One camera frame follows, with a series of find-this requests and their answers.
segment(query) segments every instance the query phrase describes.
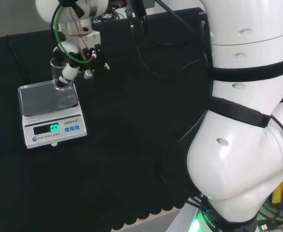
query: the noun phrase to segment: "digital scale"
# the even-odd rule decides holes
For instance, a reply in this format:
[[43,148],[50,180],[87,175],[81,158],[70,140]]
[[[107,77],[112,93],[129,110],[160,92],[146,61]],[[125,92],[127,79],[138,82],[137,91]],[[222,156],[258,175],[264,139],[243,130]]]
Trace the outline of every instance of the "digital scale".
[[56,89],[46,81],[18,89],[22,127],[27,148],[87,135],[75,86]]

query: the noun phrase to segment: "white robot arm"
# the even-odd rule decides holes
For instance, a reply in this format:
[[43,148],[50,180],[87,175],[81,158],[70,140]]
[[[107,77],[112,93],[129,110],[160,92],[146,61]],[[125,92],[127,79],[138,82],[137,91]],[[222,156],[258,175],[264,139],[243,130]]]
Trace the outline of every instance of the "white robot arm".
[[100,33],[92,30],[92,17],[97,17],[105,13],[108,7],[108,0],[36,0],[36,8],[41,18],[51,23],[57,6],[61,3],[64,6],[77,6],[83,12],[83,16],[77,16],[74,7],[65,7],[62,10],[58,27],[66,40],[61,41],[54,50],[54,55],[59,51],[64,54],[64,50],[77,60],[85,61],[92,59],[89,64],[81,64],[69,59],[61,77],[57,77],[55,84],[57,88],[65,88],[74,80],[80,69],[85,71],[84,78],[89,79],[93,76],[95,67],[102,66],[109,69],[105,62],[100,48]]
[[[283,0],[201,2],[210,24],[213,69],[221,74],[213,83],[212,96],[229,107],[237,104],[269,119],[265,126],[256,126],[209,110],[187,156],[190,177],[213,209],[225,221],[242,227],[254,223],[265,199],[283,181],[283,131],[270,120],[273,115],[283,124],[283,103],[279,104],[283,98]],[[74,15],[76,27],[65,9],[59,23],[68,43],[62,44],[76,44],[85,58],[83,49],[93,48],[98,42],[94,40],[100,38],[89,19],[104,13],[108,0],[77,4],[85,16]],[[36,0],[36,5],[41,17],[50,22],[58,1]],[[277,66],[281,74],[269,71]],[[62,82],[72,80],[76,70],[65,68]],[[198,228],[212,230],[209,219],[199,219]],[[258,231],[253,226],[249,232]]]

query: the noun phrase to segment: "white wall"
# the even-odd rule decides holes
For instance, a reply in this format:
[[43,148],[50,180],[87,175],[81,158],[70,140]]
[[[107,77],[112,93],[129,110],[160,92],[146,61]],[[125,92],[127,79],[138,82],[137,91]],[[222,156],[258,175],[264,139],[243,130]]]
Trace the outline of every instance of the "white wall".
[[[201,4],[199,0],[162,0],[162,1],[174,11],[195,8],[195,7],[200,7],[201,9],[205,10],[203,4]],[[162,12],[165,12],[165,10],[156,3],[155,14]]]

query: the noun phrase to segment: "black cloth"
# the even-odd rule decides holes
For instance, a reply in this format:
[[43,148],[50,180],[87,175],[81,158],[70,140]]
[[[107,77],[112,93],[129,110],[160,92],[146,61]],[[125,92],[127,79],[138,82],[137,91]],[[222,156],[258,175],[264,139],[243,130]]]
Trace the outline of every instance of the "black cloth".
[[[206,15],[200,9],[179,15],[199,28]],[[167,149],[199,119],[209,92],[197,41],[177,48],[151,45],[137,35],[145,62],[165,83],[148,73],[136,55],[129,22],[96,25],[111,74],[76,81],[88,136],[57,147],[26,149],[17,89],[51,80],[49,60],[55,45],[50,32],[12,36],[28,79],[0,38],[0,232],[109,232],[147,218],[162,209],[181,208],[187,196],[157,177],[158,160],[170,182],[198,190],[187,177],[186,152],[194,131],[175,149]],[[189,36],[168,14],[149,20],[149,33],[162,42],[181,42]]]

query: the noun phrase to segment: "scale weighing pan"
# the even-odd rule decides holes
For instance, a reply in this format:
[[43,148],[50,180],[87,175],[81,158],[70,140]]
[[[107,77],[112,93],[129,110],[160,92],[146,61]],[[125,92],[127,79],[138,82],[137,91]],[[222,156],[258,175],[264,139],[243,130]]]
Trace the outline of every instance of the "scale weighing pan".
[[75,88],[56,89],[53,80],[21,86],[18,88],[18,96],[23,116],[43,115],[78,105]]

